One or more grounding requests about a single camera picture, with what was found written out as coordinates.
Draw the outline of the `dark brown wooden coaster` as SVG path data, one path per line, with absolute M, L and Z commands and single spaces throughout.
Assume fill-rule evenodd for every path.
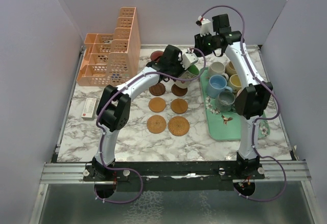
M 156 85 L 153 85 L 149 88 L 149 92 L 153 95 L 153 96 L 161 96 L 165 93 L 166 91 L 166 87 L 164 84 L 162 83 L 158 83 Z

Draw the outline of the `dark walnut coaster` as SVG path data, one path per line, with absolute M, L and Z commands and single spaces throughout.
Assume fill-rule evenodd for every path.
M 175 96 L 181 97 L 187 94 L 187 88 L 180 88 L 176 84 L 171 87 L 171 91 Z

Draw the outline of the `red pink mug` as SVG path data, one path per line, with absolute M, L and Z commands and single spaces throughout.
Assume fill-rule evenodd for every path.
M 163 55 L 163 51 L 154 51 L 151 55 L 150 55 L 150 60 L 151 61 L 155 61 L 158 62 L 160 57 Z

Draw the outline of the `white cream mug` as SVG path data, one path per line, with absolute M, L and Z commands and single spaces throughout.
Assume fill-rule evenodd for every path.
M 212 63 L 209 68 L 208 68 L 208 76 L 209 78 L 214 76 L 214 75 L 221 75 L 223 76 L 227 81 L 229 81 L 229 76 L 225 72 L 225 66 L 221 62 L 214 62 Z

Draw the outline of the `green mug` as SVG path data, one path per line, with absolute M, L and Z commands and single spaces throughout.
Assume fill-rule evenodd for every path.
M 193 79 L 194 77 L 197 77 L 199 75 L 199 69 L 196 65 L 191 65 L 179 78 L 187 81 L 175 81 L 175 85 L 179 88 L 185 89 L 188 88 L 191 81 L 190 79 Z

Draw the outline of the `light wooden coaster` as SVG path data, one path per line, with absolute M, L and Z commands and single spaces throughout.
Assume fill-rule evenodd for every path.
M 188 103 L 184 99 L 177 98 L 171 102 L 171 109 L 177 114 L 185 113 L 188 109 Z
M 155 97 L 149 101 L 148 106 L 152 112 L 159 113 L 165 109 L 166 101 L 163 98 Z

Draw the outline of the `light wooden front coaster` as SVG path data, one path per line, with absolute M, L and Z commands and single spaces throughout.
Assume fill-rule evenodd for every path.
M 171 102 L 171 109 L 177 114 L 185 113 L 188 109 L 188 103 L 184 99 L 177 98 Z

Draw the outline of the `woven rattan coaster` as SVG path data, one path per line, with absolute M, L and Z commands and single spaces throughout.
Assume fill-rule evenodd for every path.
M 175 116 L 169 120 L 168 129 L 174 136 L 183 136 L 189 131 L 190 123 L 182 116 Z
M 166 126 L 166 120 L 160 115 L 153 115 L 147 120 L 147 129 L 153 134 L 163 132 Z

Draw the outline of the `peach mesh file organizer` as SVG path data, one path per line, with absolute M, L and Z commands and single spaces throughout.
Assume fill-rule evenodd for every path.
M 136 76 L 141 51 L 136 7 L 122 7 L 114 33 L 88 33 L 84 45 L 80 86 L 117 86 Z

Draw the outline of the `mint green tray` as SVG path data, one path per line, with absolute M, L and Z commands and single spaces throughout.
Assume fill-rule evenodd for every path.
M 200 77 L 200 87 L 210 136 L 216 141 L 240 140 L 241 117 L 236 113 L 234 106 L 229 112 L 220 112 L 216 108 L 215 99 L 205 92 L 208 83 L 208 68 L 205 68 Z

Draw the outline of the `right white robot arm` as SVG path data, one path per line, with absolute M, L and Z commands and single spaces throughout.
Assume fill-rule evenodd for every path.
M 200 33 L 195 35 L 195 47 L 205 55 L 221 50 L 232 62 L 241 82 L 235 110 L 241 118 L 241 142 L 237 151 L 235 175 L 245 179 L 260 167 L 258 146 L 258 118 L 264 114 L 270 100 L 272 84 L 266 83 L 256 71 L 246 49 L 243 32 L 233 31 L 227 14 L 208 20 L 199 16 L 196 24 Z

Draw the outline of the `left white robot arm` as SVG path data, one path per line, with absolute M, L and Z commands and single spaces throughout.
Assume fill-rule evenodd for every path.
M 181 49 L 168 45 L 157 61 L 148 62 L 135 77 L 116 87 L 105 87 L 97 108 L 96 121 L 102 136 L 98 151 L 92 159 L 92 166 L 99 179 L 105 181 L 112 176 L 115 144 L 120 130 L 128 122 L 131 102 L 164 78 L 180 77 L 185 72 L 182 60 Z

